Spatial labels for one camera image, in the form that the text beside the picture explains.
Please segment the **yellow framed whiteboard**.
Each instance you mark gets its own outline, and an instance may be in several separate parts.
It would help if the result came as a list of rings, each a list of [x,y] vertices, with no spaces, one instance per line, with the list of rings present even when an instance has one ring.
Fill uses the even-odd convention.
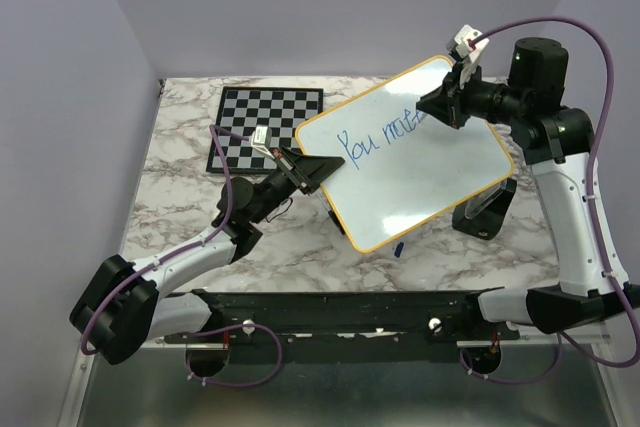
[[[514,172],[487,122],[455,130],[417,110],[451,68],[449,58],[431,57],[297,127],[304,154],[345,161],[322,189],[357,251],[396,241]]]

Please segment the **blue marker cap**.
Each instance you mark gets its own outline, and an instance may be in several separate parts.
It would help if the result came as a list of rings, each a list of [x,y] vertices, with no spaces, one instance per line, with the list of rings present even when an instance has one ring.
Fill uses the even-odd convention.
[[[400,258],[402,255],[403,249],[404,249],[404,243],[403,242],[398,243],[394,251],[394,256],[396,258]]]

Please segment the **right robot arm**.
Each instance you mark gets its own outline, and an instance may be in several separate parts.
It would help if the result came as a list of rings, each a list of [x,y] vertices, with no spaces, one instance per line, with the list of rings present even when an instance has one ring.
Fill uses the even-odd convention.
[[[488,42],[477,35],[472,30],[449,42],[451,72],[416,107],[454,129],[472,117],[510,127],[534,178],[560,275],[549,287],[479,294],[478,304],[460,314],[462,331],[480,339],[496,322],[512,322],[553,334],[633,313],[639,288],[614,256],[596,182],[591,120],[562,104],[568,51],[552,39],[522,38],[507,82],[491,83],[480,68]]]

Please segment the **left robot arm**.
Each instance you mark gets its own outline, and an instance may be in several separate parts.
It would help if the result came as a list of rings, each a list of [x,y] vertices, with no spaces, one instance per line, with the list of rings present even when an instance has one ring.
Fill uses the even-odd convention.
[[[248,255],[262,233],[257,226],[295,192],[314,193],[345,163],[339,156],[310,156],[274,147],[276,167],[262,181],[227,176],[211,225],[182,244],[146,258],[105,259],[73,307],[85,355],[112,365],[130,358],[148,339],[169,334],[172,293],[200,275]]]

